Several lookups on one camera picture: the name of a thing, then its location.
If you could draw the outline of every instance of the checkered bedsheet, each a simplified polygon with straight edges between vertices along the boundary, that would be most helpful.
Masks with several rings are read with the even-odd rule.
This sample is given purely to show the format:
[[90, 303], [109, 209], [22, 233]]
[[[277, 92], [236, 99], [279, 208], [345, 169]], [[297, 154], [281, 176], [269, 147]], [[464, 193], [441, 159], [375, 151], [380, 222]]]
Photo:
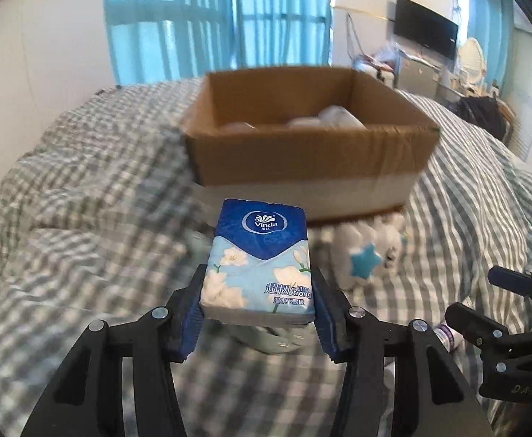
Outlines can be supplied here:
[[[0, 428], [18, 436], [43, 388], [87, 324], [134, 320], [166, 302], [194, 271], [186, 235], [201, 226], [180, 119], [199, 80], [104, 91], [62, 114], [0, 185]], [[493, 264], [532, 270], [532, 173], [477, 127], [406, 95], [442, 140], [406, 209], [399, 270], [355, 291], [381, 320], [439, 323], [470, 296], [511, 332], [532, 329], [532, 303], [491, 287]], [[310, 232], [312, 260], [331, 275]], [[478, 351], [454, 358], [476, 391]], [[325, 436], [343, 367], [316, 340], [264, 355], [208, 323], [197, 349], [173, 365], [189, 435]], [[135, 435], [130, 367], [127, 435]], [[507, 405], [482, 400], [499, 431]]]

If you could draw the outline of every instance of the blue curtain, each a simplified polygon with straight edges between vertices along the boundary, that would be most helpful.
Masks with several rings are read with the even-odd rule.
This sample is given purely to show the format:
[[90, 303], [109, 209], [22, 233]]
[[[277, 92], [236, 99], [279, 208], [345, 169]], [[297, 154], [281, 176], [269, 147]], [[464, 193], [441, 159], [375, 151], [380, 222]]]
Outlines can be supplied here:
[[105, 0], [110, 57], [122, 85], [230, 68], [232, 0]]
[[486, 59], [485, 83], [503, 88], [512, 60], [513, 0], [470, 0], [468, 36], [478, 40]]
[[328, 64], [329, 0], [105, 0], [117, 83]]
[[331, 0], [235, 0], [239, 67], [329, 62]]

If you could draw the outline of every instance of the blue packaging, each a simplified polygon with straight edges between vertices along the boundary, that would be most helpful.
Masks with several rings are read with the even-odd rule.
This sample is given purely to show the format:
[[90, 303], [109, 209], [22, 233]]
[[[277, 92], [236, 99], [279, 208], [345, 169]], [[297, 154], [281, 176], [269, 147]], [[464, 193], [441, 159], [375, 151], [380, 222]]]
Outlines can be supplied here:
[[226, 199], [200, 303], [206, 318], [223, 323], [300, 327], [312, 322], [304, 210]]

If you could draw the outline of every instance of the television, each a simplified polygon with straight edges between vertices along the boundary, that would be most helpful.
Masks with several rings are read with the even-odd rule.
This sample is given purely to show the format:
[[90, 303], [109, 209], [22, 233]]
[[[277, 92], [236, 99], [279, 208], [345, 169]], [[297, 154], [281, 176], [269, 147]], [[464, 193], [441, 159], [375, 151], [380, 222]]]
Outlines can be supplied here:
[[411, 0], [397, 0], [393, 33], [448, 59], [456, 58], [458, 25]]

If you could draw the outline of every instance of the fan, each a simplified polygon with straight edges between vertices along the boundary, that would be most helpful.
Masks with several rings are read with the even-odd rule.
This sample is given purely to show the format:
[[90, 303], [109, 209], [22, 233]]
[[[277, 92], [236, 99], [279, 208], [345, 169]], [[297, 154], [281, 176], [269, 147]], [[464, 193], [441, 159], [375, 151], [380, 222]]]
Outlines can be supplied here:
[[467, 94], [482, 93], [482, 82], [486, 74], [486, 61], [482, 48], [475, 38], [468, 38], [458, 51], [462, 86]]

